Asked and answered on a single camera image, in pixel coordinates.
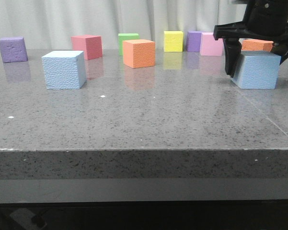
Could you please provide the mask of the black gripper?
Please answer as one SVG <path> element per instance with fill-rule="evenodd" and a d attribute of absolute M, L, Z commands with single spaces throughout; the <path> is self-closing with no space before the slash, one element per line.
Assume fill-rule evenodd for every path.
<path fill-rule="evenodd" d="M 281 65 L 288 59 L 288 0 L 248 0 L 243 20 L 216 25 L 214 38 L 223 39 L 225 71 L 231 77 L 242 50 L 240 38 L 273 41 L 272 53 L 281 56 Z"/>

